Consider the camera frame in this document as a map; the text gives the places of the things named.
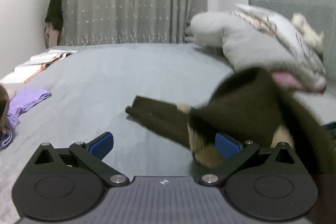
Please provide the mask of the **brown sweater with beige patches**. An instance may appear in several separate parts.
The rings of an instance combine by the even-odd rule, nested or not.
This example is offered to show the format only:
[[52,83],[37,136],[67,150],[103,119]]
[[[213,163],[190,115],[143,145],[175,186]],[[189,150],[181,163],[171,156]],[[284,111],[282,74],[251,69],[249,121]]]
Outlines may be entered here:
[[156,134],[188,148],[206,168],[225,162],[215,149],[217,134],[262,147],[286,141],[318,186],[309,214],[314,223],[335,223],[335,149],[315,118],[279,87],[264,69],[250,68],[225,79],[199,108],[137,96],[126,113]]

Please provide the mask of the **purple garment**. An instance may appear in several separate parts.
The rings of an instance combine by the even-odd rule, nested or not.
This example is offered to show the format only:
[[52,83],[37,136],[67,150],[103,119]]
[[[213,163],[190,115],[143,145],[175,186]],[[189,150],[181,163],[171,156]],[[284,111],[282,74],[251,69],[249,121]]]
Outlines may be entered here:
[[44,89],[26,89],[15,94],[10,100],[9,110],[5,116],[5,128],[1,129],[1,150],[6,149],[13,141],[14,129],[20,123],[20,115],[51,96],[51,92]]

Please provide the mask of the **grey bed sheet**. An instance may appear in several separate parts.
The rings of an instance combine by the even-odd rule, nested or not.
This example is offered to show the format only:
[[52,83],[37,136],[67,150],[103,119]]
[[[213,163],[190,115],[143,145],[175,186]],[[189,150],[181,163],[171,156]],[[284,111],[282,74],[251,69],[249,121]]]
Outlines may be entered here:
[[[108,131],[114,148],[104,161],[129,178],[190,176],[213,169],[197,164],[188,148],[142,126],[126,108],[137,96],[199,108],[225,79],[239,72],[208,48],[191,44],[87,46],[76,51],[27,83],[17,83],[14,75],[1,80],[16,94],[26,89],[52,94],[20,115],[13,141],[1,152],[1,223],[19,219],[12,188],[42,143],[66,147]],[[319,125],[335,119],[334,97],[322,96],[316,110],[288,92]]]

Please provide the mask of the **brown fluffy garment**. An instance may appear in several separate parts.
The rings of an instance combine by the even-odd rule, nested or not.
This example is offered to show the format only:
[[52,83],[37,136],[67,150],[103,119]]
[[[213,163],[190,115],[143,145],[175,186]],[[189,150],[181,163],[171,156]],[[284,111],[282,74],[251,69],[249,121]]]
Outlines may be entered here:
[[15,97],[15,95],[16,91],[14,89],[6,89],[3,85],[0,86],[1,133],[6,128],[6,119],[7,119],[7,113],[9,111],[10,102]]

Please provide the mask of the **pink pillow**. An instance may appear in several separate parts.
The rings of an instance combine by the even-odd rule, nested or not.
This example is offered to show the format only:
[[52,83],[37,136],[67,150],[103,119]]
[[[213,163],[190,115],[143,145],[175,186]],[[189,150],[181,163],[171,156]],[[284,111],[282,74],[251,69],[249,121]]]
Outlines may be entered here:
[[288,72],[273,72],[272,79],[278,86],[286,90],[304,90],[304,86]]

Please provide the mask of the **open book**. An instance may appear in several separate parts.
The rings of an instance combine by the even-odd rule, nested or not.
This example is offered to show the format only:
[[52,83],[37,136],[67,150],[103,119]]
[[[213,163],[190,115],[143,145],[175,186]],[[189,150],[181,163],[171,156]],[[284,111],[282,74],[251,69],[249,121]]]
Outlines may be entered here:
[[25,63],[14,69],[14,79],[17,83],[27,83],[38,73],[45,71],[53,63],[65,59],[77,51],[49,50],[32,56]]

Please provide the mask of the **printed grey pillow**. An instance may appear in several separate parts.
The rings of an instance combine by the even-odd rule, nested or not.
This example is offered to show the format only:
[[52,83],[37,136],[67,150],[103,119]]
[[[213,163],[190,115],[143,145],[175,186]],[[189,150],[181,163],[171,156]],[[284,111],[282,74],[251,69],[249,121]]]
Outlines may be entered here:
[[281,14],[272,10],[263,9],[256,6],[235,4],[242,12],[252,15],[266,23],[269,23],[274,30],[274,35],[281,42],[291,55],[302,65],[310,68],[314,73],[326,76],[326,69],[318,57],[312,51],[306,42],[304,42],[302,34],[295,28],[291,22]]

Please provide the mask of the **grey folded duvet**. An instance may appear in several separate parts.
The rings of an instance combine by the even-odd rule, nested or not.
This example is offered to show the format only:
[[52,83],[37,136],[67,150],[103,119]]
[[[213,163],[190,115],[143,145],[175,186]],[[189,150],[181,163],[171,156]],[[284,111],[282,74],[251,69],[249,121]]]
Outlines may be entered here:
[[297,61],[270,24],[254,16],[241,11],[201,12],[192,17],[185,33],[201,46],[222,49],[236,72],[252,67],[264,68],[271,77],[273,72],[288,72],[302,83],[302,91],[321,93],[326,88],[326,76]]

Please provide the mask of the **pink hanging garment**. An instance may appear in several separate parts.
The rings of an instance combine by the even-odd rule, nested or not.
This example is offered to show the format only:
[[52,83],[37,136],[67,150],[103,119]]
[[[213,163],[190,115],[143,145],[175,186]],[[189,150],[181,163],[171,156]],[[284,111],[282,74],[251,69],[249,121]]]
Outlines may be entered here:
[[58,45],[59,39],[60,39],[60,31],[54,29],[52,23],[47,23],[45,30],[46,47],[47,48],[56,47]]

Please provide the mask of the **white plush toy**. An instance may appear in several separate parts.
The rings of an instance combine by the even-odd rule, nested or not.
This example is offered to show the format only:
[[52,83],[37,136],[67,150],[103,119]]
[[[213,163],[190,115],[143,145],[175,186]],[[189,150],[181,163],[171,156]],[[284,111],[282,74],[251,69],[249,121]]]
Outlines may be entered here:
[[324,32],[317,33],[312,29],[306,18],[300,13],[294,13],[291,23],[301,32],[303,40],[311,50],[314,50],[320,56],[323,55]]

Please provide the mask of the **dark hanging garment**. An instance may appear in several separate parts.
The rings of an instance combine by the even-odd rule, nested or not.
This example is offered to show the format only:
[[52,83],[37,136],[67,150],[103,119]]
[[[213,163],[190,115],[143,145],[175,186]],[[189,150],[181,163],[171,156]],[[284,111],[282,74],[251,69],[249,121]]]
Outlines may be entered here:
[[52,24],[57,31],[63,29],[62,0],[50,0],[45,22]]

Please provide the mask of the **grey headboard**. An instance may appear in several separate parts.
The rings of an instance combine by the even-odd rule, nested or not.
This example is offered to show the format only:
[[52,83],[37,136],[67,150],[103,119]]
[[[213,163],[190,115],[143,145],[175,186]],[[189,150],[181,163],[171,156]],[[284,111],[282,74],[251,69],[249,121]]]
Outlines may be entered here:
[[323,64],[327,78],[335,81],[335,0],[248,0],[248,4],[278,12],[289,20],[300,13],[315,32],[323,31]]

